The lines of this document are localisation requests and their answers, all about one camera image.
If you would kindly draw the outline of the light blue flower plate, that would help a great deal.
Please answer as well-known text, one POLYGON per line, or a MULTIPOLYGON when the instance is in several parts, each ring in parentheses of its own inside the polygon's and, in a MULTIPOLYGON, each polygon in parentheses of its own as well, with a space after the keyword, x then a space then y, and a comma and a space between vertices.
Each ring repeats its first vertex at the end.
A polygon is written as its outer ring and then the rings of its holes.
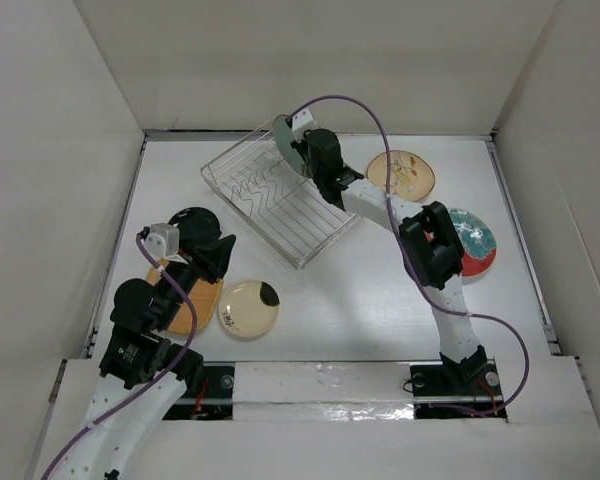
POLYGON ((290 168, 300 176, 305 176, 305 167, 303 157, 294 147, 295 139, 289 125, 286 115, 278 115, 273 121, 273 134, 276 148, 282 158, 290 168))

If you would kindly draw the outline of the cream plate with black spot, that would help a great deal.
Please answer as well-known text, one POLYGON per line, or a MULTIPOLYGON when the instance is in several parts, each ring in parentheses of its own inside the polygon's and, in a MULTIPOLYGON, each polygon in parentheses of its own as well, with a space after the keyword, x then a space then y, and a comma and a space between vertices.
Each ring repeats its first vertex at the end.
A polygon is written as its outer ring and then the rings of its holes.
POLYGON ((246 280, 226 289, 220 297, 218 316, 234 337, 251 340, 266 335, 276 325, 280 299, 276 290, 261 280, 246 280))

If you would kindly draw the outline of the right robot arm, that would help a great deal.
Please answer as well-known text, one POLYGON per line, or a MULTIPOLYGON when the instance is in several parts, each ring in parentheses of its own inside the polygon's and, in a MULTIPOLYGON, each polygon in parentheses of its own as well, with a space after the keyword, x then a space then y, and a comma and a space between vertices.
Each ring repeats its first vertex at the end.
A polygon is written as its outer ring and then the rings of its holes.
POLYGON ((386 193, 344 163, 340 142, 330 130, 309 130, 296 139, 285 128, 275 142, 291 168, 311 179, 328 204, 394 234, 407 273, 434 314, 443 384, 454 393, 474 386, 487 357, 465 303, 464 248, 446 207, 440 202, 422 206, 386 193))

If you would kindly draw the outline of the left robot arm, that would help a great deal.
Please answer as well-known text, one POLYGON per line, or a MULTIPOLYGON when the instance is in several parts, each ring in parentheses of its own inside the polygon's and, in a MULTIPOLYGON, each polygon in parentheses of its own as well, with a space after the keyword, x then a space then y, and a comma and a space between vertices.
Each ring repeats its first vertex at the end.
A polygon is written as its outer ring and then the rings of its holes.
POLYGON ((135 242, 160 275, 151 285, 134 278, 118 287, 111 315, 113 329, 99 364, 99 379, 80 430, 51 460, 45 479, 123 479, 150 434, 181 396, 202 387, 203 358, 188 343, 159 336, 199 280, 216 283, 229 264, 233 235, 190 250, 179 247, 179 231, 157 224, 135 242))

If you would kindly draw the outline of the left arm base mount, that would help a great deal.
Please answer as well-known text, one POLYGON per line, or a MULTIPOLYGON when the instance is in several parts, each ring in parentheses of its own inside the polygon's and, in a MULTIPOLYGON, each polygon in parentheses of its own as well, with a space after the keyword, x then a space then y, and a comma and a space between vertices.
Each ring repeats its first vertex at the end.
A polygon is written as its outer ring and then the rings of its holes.
POLYGON ((167 411, 165 421, 225 421, 233 418, 235 364, 211 362, 203 377, 167 411))

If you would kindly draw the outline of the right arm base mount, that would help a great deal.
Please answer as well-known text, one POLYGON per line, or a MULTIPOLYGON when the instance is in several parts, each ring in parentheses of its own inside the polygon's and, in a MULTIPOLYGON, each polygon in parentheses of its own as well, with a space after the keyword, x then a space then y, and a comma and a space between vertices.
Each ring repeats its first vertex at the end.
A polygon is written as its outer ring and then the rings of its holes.
POLYGON ((493 362, 466 384, 452 385, 446 378, 441 363, 420 363, 410 366, 410 377, 403 382, 403 390, 413 397, 415 418, 506 419, 506 408, 497 412, 504 403, 499 376, 493 362))

